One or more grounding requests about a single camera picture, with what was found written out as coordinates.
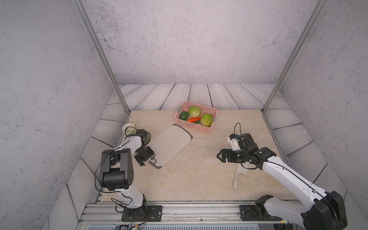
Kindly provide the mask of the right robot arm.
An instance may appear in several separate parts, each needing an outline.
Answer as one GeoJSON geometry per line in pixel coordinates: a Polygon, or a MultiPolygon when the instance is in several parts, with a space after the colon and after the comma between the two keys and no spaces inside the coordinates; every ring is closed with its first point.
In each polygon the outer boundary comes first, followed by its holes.
{"type": "Polygon", "coordinates": [[[348,226],[343,197],[336,191],[327,192],[288,167],[271,149],[258,148],[248,133],[228,137],[231,149],[222,149],[217,158],[223,163],[250,163],[276,178],[302,203],[279,200],[264,195],[250,211],[241,212],[242,220],[270,221],[285,219],[306,230],[342,230],[348,226]]]}

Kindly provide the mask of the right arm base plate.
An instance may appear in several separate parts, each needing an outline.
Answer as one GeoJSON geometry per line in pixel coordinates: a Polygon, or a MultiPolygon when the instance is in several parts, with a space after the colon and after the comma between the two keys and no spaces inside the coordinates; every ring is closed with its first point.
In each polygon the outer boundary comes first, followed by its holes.
{"type": "Polygon", "coordinates": [[[261,205],[240,205],[242,221],[282,221],[282,218],[271,216],[261,205]]]}

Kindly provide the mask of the white cutting board grey rim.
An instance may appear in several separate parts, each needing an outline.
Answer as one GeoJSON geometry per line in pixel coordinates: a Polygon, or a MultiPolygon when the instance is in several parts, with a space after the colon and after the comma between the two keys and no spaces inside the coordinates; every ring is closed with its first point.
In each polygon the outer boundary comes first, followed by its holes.
{"type": "Polygon", "coordinates": [[[186,129],[173,124],[149,143],[148,146],[155,155],[148,160],[148,163],[156,169],[161,169],[192,139],[193,136],[186,129]]]}

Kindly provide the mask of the white plastic knife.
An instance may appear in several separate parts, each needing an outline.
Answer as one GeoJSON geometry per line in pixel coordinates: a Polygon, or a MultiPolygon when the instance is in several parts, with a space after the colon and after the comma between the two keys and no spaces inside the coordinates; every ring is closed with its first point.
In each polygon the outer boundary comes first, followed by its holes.
{"type": "Polygon", "coordinates": [[[241,174],[247,175],[248,174],[248,167],[249,167],[249,163],[238,163],[237,164],[237,168],[235,170],[235,174],[234,174],[234,179],[233,179],[233,188],[235,190],[238,189],[238,185],[239,185],[239,176],[241,174]]]}

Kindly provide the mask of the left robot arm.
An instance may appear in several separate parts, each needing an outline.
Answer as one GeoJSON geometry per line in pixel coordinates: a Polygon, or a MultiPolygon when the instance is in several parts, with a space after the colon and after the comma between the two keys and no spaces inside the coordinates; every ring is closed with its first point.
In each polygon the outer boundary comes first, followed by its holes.
{"type": "Polygon", "coordinates": [[[127,212],[147,212],[145,196],[133,184],[135,159],[139,166],[154,157],[154,151],[147,146],[150,133],[144,129],[136,129],[126,140],[114,149],[102,152],[100,164],[100,186],[108,189],[107,193],[117,193],[119,199],[113,198],[127,212]]]}

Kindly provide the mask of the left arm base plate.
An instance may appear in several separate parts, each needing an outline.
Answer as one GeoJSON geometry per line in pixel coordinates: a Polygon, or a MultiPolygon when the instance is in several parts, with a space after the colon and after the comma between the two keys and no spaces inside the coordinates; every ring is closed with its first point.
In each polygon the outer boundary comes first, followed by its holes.
{"type": "Polygon", "coordinates": [[[160,222],[163,206],[142,206],[136,209],[127,209],[123,212],[122,222],[160,222]]]}

